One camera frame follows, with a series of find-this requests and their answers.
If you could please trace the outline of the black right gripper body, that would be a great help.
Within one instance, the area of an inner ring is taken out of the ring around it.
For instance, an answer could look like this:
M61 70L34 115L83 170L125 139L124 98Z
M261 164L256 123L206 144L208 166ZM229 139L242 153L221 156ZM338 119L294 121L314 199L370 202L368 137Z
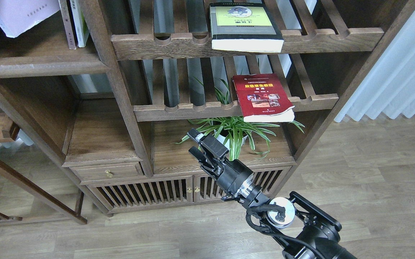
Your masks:
M198 149L204 153L206 162L200 163L201 169L216 181L224 190L223 201L261 202L260 186L252 182L252 171L239 160L229 161L229 150L214 136L207 135L203 142L197 142Z

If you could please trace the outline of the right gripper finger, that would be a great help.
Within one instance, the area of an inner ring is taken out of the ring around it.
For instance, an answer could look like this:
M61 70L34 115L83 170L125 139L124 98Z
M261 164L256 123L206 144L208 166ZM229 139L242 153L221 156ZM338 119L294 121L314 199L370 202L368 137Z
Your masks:
M204 135L203 133L197 131L197 129L195 129L195 128L191 128L187 132L187 136L195 142L203 142L204 139L206 139L206 135Z
M199 163L206 162L206 157L204 156L204 153L195 146L189 149L189 154L196 158Z

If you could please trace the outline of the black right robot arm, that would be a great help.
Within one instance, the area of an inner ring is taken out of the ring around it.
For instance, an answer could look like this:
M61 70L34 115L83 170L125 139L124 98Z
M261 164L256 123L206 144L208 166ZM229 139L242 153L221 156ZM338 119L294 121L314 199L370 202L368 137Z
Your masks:
M268 198L252 181L252 170L239 160L230 161L229 150L212 135L192 128L188 137L197 143L189 152L201 169L223 190L223 201L235 200L246 210L247 224L271 236L286 259L354 259L339 244L341 224L302 195Z

